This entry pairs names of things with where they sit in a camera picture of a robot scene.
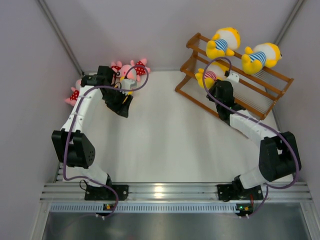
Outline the yellow plush red stripes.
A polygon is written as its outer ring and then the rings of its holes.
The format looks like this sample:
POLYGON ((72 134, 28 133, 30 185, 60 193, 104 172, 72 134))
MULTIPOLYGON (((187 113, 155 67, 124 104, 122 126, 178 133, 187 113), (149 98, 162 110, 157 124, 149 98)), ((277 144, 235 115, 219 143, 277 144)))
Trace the yellow plush red stripes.
POLYGON ((214 62, 207 68, 206 72, 204 72, 203 68, 199 68, 198 72, 195 74, 195 78, 201 88, 204 88, 205 83, 206 87, 210 89, 214 85, 216 80, 224 80, 226 78, 225 73, 228 70, 228 67, 218 62, 214 62))
MULTIPOLYGON (((126 77, 121 77, 120 78, 120 85, 121 85, 121 80, 123 80, 123 79, 127 79, 126 77)), ((128 90, 128 91, 123 91, 123 94, 125 95, 125 98, 124 98, 124 100, 123 100, 123 104, 127 101, 127 99, 128 99, 128 97, 131 95, 133 93, 133 91, 131 91, 131 90, 128 90)))

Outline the pink plush red dotted dress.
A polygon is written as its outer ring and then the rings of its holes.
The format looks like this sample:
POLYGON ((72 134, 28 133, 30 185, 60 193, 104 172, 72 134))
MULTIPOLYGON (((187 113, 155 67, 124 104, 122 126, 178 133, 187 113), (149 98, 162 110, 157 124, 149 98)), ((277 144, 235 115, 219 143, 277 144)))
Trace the pink plush red dotted dress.
POLYGON ((115 72, 115 78, 122 80, 128 78, 137 82, 141 81, 141 76, 151 72, 147 67, 148 60, 140 59, 138 62, 130 61, 130 64, 122 64, 121 61, 111 62, 110 67, 115 72))

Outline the yellow plush blue stripes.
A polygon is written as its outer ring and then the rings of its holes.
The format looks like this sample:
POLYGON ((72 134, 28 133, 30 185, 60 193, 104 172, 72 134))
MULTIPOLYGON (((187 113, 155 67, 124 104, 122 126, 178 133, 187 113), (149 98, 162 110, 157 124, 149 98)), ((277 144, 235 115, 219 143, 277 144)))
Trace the yellow plush blue stripes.
POLYGON ((273 68, 281 59, 282 53, 276 44, 266 42, 254 48, 247 46, 241 57, 242 70, 248 75, 254 75, 264 67, 273 68))
POLYGON ((220 28, 211 40, 207 42, 205 53, 209 59, 232 57, 240 45, 241 35, 236 28, 220 28))

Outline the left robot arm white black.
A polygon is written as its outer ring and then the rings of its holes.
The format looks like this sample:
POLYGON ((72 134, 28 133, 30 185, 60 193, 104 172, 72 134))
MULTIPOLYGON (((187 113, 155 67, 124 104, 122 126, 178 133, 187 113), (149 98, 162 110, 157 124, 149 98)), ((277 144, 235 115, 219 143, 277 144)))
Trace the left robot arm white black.
POLYGON ((96 148, 86 131, 101 101, 119 116, 128 117, 135 89, 137 82, 134 67, 130 66, 125 72, 120 72, 113 67, 99 66, 96 74, 86 74, 76 81, 72 95, 67 99, 73 109, 61 129, 53 131, 51 135, 56 155, 63 165, 63 179, 84 180, 96 187, 95 193, 102 200, 112 196, 112 180, 108 173, 94 163, 96 148))

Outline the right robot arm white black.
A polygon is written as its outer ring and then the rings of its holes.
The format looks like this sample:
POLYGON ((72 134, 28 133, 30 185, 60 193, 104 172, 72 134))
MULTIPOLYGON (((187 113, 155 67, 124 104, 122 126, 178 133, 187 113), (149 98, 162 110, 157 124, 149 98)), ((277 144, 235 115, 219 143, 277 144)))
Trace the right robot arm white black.
POLYGON ((229 81, 217 80, 206 97, 215 103, 218 117, 223 122, 242 133, 259 149, 258 165, 232 181, 235 196, 244 199, 255 187, 301 170, 295 136, 289 131, 279 132, 248 115, 245 108, 235 102, 234 89, 229 81))

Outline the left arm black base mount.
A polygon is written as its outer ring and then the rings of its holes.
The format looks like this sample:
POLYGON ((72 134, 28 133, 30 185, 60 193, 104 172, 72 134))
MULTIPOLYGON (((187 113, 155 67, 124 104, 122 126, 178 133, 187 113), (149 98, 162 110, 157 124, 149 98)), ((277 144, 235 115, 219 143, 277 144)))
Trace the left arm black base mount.
MULTIPOLYGON (((119 201, 124 201, 129 195, 129 186, 126 184, 114 184, 111 187, 118 195, 119 201)), ((86 201, 115 201, 116 195, 103 186, 87 185, 85 189, 84 199, 86 201)))

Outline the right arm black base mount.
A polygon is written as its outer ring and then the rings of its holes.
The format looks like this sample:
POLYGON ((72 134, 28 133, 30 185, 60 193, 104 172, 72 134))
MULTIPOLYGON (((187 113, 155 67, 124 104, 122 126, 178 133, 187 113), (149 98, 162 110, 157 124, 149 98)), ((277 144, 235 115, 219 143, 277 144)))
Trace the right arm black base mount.
POLYGON ((217 196, 220 201, 263 200, 262 185, 268 181, 263 176, 241 174, 230 183, 218 184, 217 196))

